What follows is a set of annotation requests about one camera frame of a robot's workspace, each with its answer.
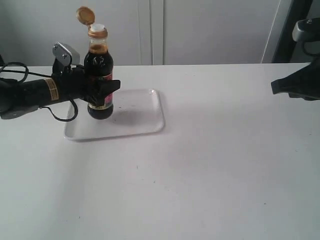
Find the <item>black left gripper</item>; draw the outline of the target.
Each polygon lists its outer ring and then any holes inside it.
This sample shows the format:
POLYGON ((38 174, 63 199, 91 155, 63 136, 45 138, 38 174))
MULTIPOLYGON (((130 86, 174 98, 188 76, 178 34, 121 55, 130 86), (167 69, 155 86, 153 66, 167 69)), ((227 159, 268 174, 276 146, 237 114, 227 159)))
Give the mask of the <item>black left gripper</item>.
POLYGON ((121 81, 94 79, 88 83, 83 65, 75 67, 52 67, 52 75, 58 97, 53 102, 61 103, 81 99, 94 106, 102 106, 105 99, 121 88, 121 81))

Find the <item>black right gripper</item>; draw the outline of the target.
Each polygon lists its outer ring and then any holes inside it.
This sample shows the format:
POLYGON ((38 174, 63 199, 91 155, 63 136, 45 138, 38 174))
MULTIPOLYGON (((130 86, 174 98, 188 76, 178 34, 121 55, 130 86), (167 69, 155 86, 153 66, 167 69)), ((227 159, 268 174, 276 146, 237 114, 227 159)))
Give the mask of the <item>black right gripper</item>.
POLYGON ((288 93, 293 99, 317 101, 320 99, 320 63, 312 62, 306 67, 271 82, 274 95, 288 93))

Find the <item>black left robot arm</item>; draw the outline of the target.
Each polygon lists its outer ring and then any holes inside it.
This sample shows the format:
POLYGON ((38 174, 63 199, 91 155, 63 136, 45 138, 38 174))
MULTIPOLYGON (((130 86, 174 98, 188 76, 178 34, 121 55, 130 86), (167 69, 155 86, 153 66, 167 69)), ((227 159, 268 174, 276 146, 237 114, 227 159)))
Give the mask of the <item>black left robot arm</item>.
POLYGON ((65 67, 61 73, 53 72, 44 79, 26 81, 31 72, 26 69, 21 80, 0 79, 0 118, 11 120, 38 109, 52 111, 50 105, 70 102, 74 115, 70 118, 53 117, 60 122, 71 122, 79 113, 75 100, 92 105, 103 104, 105 98, 121 87, 121 81, 92 79, 84 67, 65 67))

